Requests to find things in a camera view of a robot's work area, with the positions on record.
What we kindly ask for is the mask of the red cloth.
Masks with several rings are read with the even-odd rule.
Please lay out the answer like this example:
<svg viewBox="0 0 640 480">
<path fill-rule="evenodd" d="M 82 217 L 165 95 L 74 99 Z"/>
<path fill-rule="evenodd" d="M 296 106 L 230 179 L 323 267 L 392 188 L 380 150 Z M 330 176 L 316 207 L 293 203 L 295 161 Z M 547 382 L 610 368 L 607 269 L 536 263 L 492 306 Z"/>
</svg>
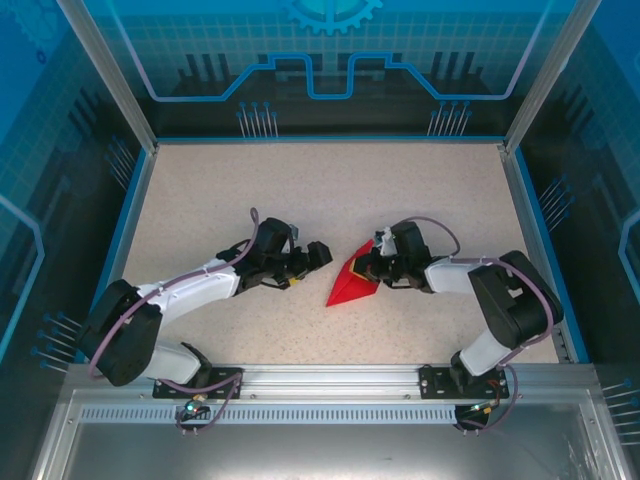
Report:
<svg viewBox="0 0 640 480">
<path fill-rule="evenodd" d="M 368 240 L 343 264 L 327 299 L 327 307 L 344 304 L 376 293 L 379 286 L 378 283 L 370 281 L 352 271 L 355 260 L 362 255 L 368 254 L 373 244 L 374 242 L 372 240 Z"/>
</svg>

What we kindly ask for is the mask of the steel sheet platform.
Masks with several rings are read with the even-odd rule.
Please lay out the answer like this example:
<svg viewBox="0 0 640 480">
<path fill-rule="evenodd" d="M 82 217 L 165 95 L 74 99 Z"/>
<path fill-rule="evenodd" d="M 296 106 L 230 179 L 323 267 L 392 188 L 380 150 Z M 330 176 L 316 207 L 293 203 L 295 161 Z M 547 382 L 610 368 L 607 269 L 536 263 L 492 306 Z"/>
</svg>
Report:
<svg viewBox="0 0 640 480">
<path fill-rule="evenodd" d="M 87 424 L 59 405 L 28 480 L 633 480 L 592 400 L 521 403 L 498 427 Z"/>
</svg>

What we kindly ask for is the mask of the aluminium mounting rail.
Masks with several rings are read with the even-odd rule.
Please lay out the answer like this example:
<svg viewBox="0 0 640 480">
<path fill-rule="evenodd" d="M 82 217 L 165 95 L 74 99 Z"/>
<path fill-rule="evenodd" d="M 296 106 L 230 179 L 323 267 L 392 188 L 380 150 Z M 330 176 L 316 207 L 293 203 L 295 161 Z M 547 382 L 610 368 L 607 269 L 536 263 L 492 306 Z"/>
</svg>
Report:
<svg viewBox="0 0 640 480">
<path fill-rule="evenodd" d="M 417 365 L 246 365 L 240 403 L 416 403 L 421 399 Z M 509 391 L 524 403 L 580 403 L 603 398 L 588 364 L 517 364 Z M 92 381 L 82 365 L 69 368 L 61 403 L 95 401 L 142 403 L 152 400 L 154 382 L 124 387 Z"/>
</svg>

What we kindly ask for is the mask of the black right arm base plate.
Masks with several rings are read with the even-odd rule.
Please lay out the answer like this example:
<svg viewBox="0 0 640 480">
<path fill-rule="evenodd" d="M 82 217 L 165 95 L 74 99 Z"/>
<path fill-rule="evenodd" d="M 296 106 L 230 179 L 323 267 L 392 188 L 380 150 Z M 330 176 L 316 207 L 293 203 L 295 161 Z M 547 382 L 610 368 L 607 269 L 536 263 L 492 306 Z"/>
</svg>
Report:
<svg viewBox="0 0 640 480">
<path fill-rule="evenodd" d="M 463 368 L 424 365 L 418 369 L 418 387 L 423 400 L 508 399 L 506 374 L 492 369 L 473 376 Z"/>
</svg>

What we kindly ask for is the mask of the aluminium blue side rail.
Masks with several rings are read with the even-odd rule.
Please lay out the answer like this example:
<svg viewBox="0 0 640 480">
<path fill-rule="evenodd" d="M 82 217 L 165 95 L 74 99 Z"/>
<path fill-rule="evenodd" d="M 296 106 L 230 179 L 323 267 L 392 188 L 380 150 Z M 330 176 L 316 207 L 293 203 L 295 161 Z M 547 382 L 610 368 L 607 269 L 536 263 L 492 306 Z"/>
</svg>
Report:
<svg viewBox="0 0 640 480">
<path fill-rule="evenodd" d="M 519 148 L 508 152 L 499 144 L 498 150 L 531 263 L 564 309 L 564 319 L 554 327 L 552 335 L 558 358 L 561 363 L 588 364 L 591 358 L 524 157 Z"/>
<path fill-rule="evenodd" d="M 87 316 L 91 315 L 107 286 L 122 277 L 156 158 L 156 154 L 142 148 L 136 159 Z"/>
</svg>

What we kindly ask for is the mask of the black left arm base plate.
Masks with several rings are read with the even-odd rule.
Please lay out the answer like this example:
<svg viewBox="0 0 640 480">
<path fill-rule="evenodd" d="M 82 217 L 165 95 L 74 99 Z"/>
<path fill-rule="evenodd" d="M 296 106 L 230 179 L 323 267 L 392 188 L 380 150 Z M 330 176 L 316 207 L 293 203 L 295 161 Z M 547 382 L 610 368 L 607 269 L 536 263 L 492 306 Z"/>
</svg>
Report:
<svg viewBox="0 0 640 480">
<path fill-rule="evenodd" d="M 204 395 L 207 399 L 224 400 L 235 388 L 232 399 L 240 396 L 244 370 L 238 367 L 212 367 L 201 369 L 186 385 L 176 388 L 156 381 L 152 396 L 155 399 L 188 399 Z"/>
</svg>

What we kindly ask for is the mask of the blue printed enclosure panel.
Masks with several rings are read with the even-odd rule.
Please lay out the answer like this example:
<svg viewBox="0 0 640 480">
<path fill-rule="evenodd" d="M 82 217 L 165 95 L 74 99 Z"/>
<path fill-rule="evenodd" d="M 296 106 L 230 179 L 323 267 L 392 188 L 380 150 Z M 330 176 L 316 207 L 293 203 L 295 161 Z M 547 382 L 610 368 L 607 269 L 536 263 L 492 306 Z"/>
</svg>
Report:
<svg viewBox="0 0 640 480">
<path fill-rule="evenodd" d="M 601 0 L 519 153 L 576 353 L 640 480 L 640 0 Z"/>
<path fill-rule="evenodd" d="M 163 140 L 503 136 L 571 0 L 84 0 Z"/>
<path fill-rule="evenodd" d="M 29 480 L 146 156 L 57 0 L 0 0 L 0 480 Z"/>
</svg>

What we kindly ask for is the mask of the aluminium frame post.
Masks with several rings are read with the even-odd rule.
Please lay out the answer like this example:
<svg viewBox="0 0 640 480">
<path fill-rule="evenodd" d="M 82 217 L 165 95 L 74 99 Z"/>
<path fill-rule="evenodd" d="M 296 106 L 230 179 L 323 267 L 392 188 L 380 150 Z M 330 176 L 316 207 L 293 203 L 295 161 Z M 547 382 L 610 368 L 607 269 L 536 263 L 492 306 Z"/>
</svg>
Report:
<svg viewBox="0 0 640 480">
<path fill-rule="evenodd" d="M 535 81 L 520 106 L 500 148 L 501 161 L 515 156 L 560 74 L 589 26 L 602 0 L 576 0 Z"/>
<path fill-rule="evenodd" d="M 157 138 L 83 0 L 56 0 L 56 3 L 141 147 L 156 156 Z"/>
</svg>

